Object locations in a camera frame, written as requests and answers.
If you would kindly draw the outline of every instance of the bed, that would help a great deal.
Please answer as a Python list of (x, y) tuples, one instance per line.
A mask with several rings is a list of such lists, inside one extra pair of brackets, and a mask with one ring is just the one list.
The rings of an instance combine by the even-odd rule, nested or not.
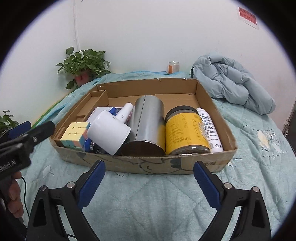
[[(47, 120), (57, 123), (97, 83), (159, 77), (163, 75), (153, 72), (105, 75), (69, 94), (40, 123)], [(190, 78), (182, 72), (170, 77)], [(274, 234), (295, 198), (295, 155), (267, 115), (258, 115), (224, 99), (213, 101), (238, 144), (231, 162), (216, 175), (222, 182), (230, 182), (236, 188), (260, 188)], [(29, 211), (41, 185), (63, 187), (89, 170), (61, 160), (49, 140), (35, 148), (31, 160), (31, 166), (22, 171), (28, 184), (26, 203)], [(23, 194), (24, 184), (19, 183)], [(73, 234), (62, 208), (60, 213), (66, 232)], [(83, 213), (100, 240), (198, 240), (216, 210), (209, 206), (193, 175), (139, 175), (107, 171)], [(236, 208), (223, 240), (229, 240), (238, 214), (239, 208)], [(26, 213), (23, 218), (28, 223)]]

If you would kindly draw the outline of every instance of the rubik's cube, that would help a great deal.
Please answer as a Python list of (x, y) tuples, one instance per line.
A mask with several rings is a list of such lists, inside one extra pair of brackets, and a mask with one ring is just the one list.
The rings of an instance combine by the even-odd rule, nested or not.
[(72, 122), (61, 137), (61, 142), (65, 147), (82, 149), (89, 126), (89, 122)]

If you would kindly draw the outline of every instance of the cardboard box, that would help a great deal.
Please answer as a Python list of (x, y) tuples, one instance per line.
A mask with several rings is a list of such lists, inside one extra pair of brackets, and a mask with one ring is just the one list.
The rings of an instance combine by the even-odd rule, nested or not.
[[(207, 154), (186, 154), (157, 157), (111, 156), (86, 153), (65, 148), (61, 136), (71, 122), (86, 121), (96, 107), (123, 106), (127, 102), (135, 104), (143, 95), (155, 95), (162, 100), (167, 112), (179, 105), (201, 107), (211, 116), (224, 148), (224, 152)], [(202, 161), (211, 172), (217, 172), (227, 165), (237, 150), (231, 130), (211, 97), (195, 79), (161, 78), (130, 80), (98, 84), (78, 101), (67, 115), (56, 125), (51, 137), (53, 147), (65, 161), (83, 166), (92, 166), (101, 159), (109, 171), (139, 174), (192, 174), (196, 161)]]

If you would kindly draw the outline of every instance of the red paper notice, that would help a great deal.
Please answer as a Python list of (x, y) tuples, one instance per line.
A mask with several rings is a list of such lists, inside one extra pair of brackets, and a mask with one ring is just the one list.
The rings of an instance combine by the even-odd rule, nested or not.
[(253, 24), (257, 25), (256, 22), (256, 16), (254, 14), (251, 14), (249, 11), (239, 7), (239, 15), (247, 20), (249, 20), (250, 22), (252, 22)]

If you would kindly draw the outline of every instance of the finger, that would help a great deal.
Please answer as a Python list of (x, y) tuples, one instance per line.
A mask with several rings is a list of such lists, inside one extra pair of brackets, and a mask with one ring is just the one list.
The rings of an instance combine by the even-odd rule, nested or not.
[(22, 217), (24, 215), (24, 208), (23, 208), (23, 206), (22, 206), (21, 209), (19, 209), (18, 211), (16, 211), (13, 215), (14, 215), (15, 218)]
[(8, 189), (8, 194), (11, 200), (16, 200), (20, 196), (20, 186), (15, 179), (12, 179), (12, 183)]
[(19, 211), (19, 210), (21, 210), (23, 208), (20, 199), (17, 199), (17, 200), (14, 200), (14, 201), (10, 201), (8, 203), (7, 207), (8, 207), (8, 210), (12, 214), (16, 213), (17, 211)]
[(12, 175), (12, 178), (14, 179), (21, 179), (21, 177), (22, 177), (22, 173), (20, 171)]

